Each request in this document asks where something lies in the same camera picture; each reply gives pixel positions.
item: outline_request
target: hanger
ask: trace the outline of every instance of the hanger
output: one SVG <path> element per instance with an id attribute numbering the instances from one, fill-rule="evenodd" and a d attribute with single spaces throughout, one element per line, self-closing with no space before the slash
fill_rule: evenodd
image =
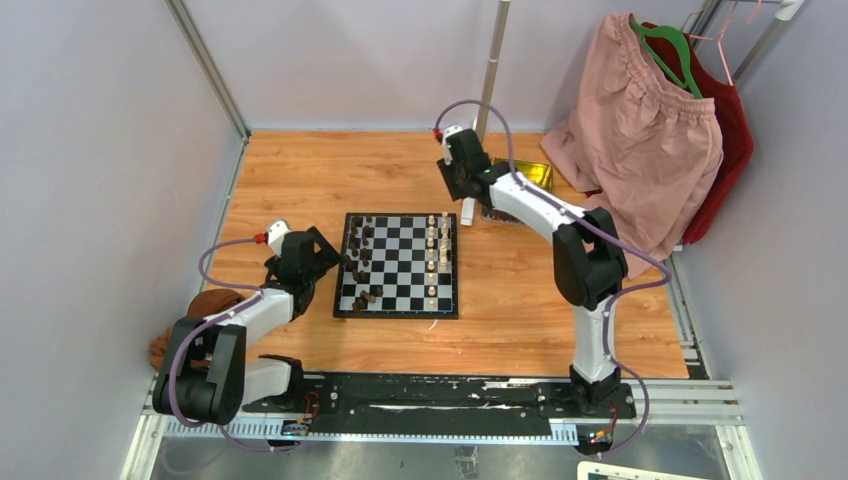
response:
<path id="1" fill-rule="evenodd" d="M 680 88 L 688 88 L 695 98 L 704 98 L 701 94 L 701 90 L 698 89 L 698 85 L 695 84 L 695 79 L 692 78 L 692 57 L 689 40 L 686 39 L 686 36 L 682 31 L 668 25 L 661 25 L 654 28 L 645 27 L 632 18 L 630 19 L 630 28 L 639 34 L 639 39 L 642 41 L 642 45 L 648 50 L 648 53 L 651 54 L 651 57 L 653 57 L 654 61 L 657 62 L 657 65 L 663 69 L 671 81 L 677 84 Z M 662 61 L 660 56 L 657 55 L 657 52 L 648 46 L 648 42 L 645 40 L 645 37 L 664 38 L 671 42 L 674 49 L 677 51 L 677 55 L 680 56 L 680 69 L 683 70 L 683 80 L 680 80 L 671 68 Z"/>
<path id="2" fill-rule="evenodd" d="M 754 21 L 754 17 L 757 16 L 757 12 L 760 11 L 760 7 L 762 6 L 763 0 L 757 0 L 757 6 L 754 8 L 754 11 L 751 13 L 751 16 L 748 17 L 748 24 Z M 701 37 L 698 35 L 689 35 L 689 38 L 697 38 L 699 40 L 715 40 L 718 45 L 718 54 L 721 57 L 721 64 L 724 66 L 724 73 L 727 75 L 727 84 L 731 87 L 733 86 L 733 76 L 730 74 L 730 68 L 727 67 L 727 58 L 724 57 L 724 47 L 721 45 L 721 41 L 724 40 L 724 34 L 727 32 L 727 27 L 730 26 L 730 21 L 733 19 L 733 13 L 736 11 L 736 7 L 739 5 L 739 0 L 733 2 L 733 7 L 730 9 L 730 14 L 727 15 L 727 20 L 724 21 L 724 25 L 722 25 L 721 30 L 714 37 Z"/>

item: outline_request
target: black mounting plate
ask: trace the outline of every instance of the black mounting plate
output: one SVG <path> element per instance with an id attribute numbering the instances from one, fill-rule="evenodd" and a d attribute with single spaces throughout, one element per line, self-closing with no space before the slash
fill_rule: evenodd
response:
<path id="1" fill-rule="evenodd" d="M 610 402 L 612 402 L 618 409 L 619 419 L 636 418 L 633 390 L 626 383 L 616 385 L 612 393 L 594 405 L 577 401 L 576 390 L 573 383 L 537 383 L 536 398 L 539 402 L 539 416 L 544 418 L 611 419 L 613 411 L 610 408 Z"/>

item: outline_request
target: chessboard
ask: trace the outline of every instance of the chessboard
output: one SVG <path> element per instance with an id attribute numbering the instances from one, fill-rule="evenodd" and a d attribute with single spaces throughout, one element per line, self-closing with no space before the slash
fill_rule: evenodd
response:
<path id="1" fill-rule="evenodd" d="M 333 315 L 459 318 L 457 231 L 455 214 L 348 213 Z"/>

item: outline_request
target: green hanger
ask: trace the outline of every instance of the green hanger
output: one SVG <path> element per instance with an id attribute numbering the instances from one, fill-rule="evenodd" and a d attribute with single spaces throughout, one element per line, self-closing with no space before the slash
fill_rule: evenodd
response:
<path id="1" fill-rule="evenodd" d="M 704 98 L 701 94 L 701 90 L 698 89 L 698 85 L 695 84 L 695 79 L 692 78 L 692 57 L 689 50 L 689 40 L 686 39 L 686 36 L 683 35 L 683 32 L 680 30 L 668 26 L 661 25 L 655 28 L 648 28 L 641 25 L 636 20 L 630 19 L 630 28 L 633 29 L 634 32 L 639 34 L 639 39 L 642 41 L 642 45 L 648 50 L 648 53 L 654 58 L 654 61 L 657 62 L 657 65 L 663 69 L 663 71 L 668 74 L 668 77 L 677 84 L 680 88 L 688 88 L 695 98 Z M 657 52 L 654 51 L 653 48 L 648 46 L 648 42 L 645 40 L 645 37 L 651 38 L 664 38 L 671 42 L 674 46 L 674 49 L 677 50 L 677 55 L 680 56 L 680 68 L 683 70 L 683 80 L 677 78 L 677 75 L 671 71 L 668 65 L 662 61 Z"/>

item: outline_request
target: brown cloth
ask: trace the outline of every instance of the brown cloth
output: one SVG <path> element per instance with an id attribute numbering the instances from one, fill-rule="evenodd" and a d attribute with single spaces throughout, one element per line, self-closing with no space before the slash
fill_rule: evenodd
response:
<path id="1" fill-rule="evenodd" d="M 188 306 L 187 317 L 203 318 L 216 313 L 221 313 L 225 310 L 235 307 L 244 301 L 244 295 L 229 289 L 207 290 L 200 292 L 191 301 Z M 173 327 L 168 327 L 158 338 L 150 342 L 150 356 L 148 361 L 150 366 L 157 372 L 162 369 L 162 363 L 165 361 L 165 351 L 168 349 L 168 342 L 171 340 L 171 331 Z M 206 367 L 209 365 L 208 360 L 192 360 L 192 367 Z"/>

